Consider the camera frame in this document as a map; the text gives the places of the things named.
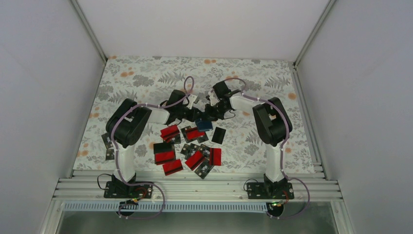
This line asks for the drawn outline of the black card apart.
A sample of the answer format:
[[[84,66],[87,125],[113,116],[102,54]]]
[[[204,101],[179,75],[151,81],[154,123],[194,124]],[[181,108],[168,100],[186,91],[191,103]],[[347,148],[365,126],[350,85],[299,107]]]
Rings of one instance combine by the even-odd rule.
[[[212,142],[222,144],[225,138],[226,129],[216,127],[212,136]]]

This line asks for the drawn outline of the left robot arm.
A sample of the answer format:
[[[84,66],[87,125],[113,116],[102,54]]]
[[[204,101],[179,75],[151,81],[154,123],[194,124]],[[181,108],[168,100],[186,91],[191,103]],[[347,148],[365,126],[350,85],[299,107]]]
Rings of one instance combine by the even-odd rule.
[[[130,197],[135,187],[146,185],[135,181],[135,144],[148,123],[171,124],[177,119],[194,122],[202,118],[202,111],[193,106],[193,101],[189,93],[174,90],[168,100],[158,105],[139,104],[130,98],[121,103],[106,124],[115,159],[115,170],[106,191],[116,189],[121,196]]]

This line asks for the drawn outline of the red card top left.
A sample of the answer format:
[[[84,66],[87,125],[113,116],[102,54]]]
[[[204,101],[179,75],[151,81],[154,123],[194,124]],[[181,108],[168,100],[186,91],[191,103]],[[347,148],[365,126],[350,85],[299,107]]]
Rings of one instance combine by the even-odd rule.
[[[179,132],[178,126],[177,125],[171,125],[171,126],[165,128],[165,129],[161,130],[161,138],[165,142],[170,142],[179,133],[180,132]]]

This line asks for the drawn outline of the black vip card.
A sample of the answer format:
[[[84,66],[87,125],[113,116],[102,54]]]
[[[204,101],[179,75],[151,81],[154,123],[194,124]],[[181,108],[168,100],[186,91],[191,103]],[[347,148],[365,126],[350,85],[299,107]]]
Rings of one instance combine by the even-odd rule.
[[[109,133],[102,134],[101,138],[102,138],[102,141],[103,141],[106,149],[110,149],[110,148],[113,147],[113,143],[112,143],[112,140],[110,138]]]
[[[106,161],[114,160],[114,157],[115,157],[114,149],[107,149],[105,153],[105,160]]]

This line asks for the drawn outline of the black vip card far left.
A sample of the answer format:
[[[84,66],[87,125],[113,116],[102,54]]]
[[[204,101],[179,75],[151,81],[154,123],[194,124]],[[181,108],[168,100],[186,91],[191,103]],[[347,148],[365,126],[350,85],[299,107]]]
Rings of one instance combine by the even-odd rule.
[[[113,143],[112,143],[112,140],[110,138],[109,133],[102,134],[101,138],[102,138],[102,141],[103,141],[106,149],[110,149],[110,148],[113,147]]]

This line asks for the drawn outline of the black membership card 833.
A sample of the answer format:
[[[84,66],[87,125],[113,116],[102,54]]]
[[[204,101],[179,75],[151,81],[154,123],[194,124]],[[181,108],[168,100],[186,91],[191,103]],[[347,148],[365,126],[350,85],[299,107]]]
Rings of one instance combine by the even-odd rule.
[[[213,169],[213,165],[210,164],[208,159],[204,159],[203,162],[195,169],[195,174],[201,179],[205,179],[206,176]]]

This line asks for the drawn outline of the red card bottom edge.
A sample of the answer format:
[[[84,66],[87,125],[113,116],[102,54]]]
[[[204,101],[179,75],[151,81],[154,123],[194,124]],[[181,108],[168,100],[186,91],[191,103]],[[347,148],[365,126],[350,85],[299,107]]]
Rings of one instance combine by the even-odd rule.
[[[182,161],[180,159],[163,164],[164,174],[166,176],[183,170]]]

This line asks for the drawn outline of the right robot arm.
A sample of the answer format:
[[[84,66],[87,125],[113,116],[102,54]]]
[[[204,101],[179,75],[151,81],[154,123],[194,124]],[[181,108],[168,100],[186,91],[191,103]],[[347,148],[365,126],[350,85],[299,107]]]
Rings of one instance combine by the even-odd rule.
[[[211,90],[202,119],[224,119],[229,111],[239,110],[254,116],[258,136],[266,146],[264,193],[276,198],[287,184],[283,170],[283,146],[289,139],[292,124],[279,98],[261,99],[246,95],[242,90],[231,91],[224,81]]]

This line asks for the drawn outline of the red card top centre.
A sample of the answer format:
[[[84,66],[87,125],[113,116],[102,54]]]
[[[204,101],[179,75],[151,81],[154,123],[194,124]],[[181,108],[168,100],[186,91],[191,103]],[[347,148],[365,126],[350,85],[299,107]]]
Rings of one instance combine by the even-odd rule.
[[[197,127],[184,127],[181,130],[184,140],[186,143],[191,143],[197,141],[198,143],[203,143],[209,140],[205,132],[200,132]]]

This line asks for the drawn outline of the red card pile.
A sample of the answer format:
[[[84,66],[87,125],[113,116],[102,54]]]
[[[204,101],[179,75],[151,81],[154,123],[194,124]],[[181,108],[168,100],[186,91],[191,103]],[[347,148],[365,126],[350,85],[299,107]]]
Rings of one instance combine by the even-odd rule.
[[[205,159],[205,155],[200,152],[196,151],[192,156],[190,156],[186,161],[185,164],[194,171]]]

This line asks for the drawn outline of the red card bottom left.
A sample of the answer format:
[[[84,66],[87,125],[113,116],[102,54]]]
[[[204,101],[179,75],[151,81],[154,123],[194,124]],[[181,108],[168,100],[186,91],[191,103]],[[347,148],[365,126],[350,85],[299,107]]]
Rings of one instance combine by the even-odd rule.
[[[156,165],[170,163],[176,160],[175,151],[162,152],[154,155],[154,162]]]

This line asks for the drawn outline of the red card right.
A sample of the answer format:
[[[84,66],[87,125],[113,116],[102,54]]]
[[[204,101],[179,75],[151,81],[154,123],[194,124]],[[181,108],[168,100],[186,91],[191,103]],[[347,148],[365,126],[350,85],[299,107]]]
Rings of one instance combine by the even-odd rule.
[[[209,164],[212,166],[222,165],[222,149],[221,148],[210,148],[209,150]]]

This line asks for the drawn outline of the black logo chip card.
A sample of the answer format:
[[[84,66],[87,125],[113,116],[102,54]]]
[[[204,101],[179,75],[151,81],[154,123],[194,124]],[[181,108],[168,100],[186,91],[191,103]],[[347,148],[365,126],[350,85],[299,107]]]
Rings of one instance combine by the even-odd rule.
[[[185,159],[189,159],[199,150],[199,145],[196,144],[184,144],[180,153],[185,156]]]

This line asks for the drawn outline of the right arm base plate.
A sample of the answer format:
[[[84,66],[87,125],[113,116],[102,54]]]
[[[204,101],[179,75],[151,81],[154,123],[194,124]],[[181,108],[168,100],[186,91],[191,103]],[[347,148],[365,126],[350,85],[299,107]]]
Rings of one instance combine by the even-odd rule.
[[[294,199],[292,183],[279,181],[275,183],[248,182],[246,191],[249,199]]]

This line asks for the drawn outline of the blue leather card holder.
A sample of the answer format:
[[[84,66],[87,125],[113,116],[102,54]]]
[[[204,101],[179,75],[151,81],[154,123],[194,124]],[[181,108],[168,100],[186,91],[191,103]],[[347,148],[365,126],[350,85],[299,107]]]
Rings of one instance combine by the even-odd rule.
[[[207,132],[213,130],[212,122],[209,120],[197,119],[195,124],[199,132]]]

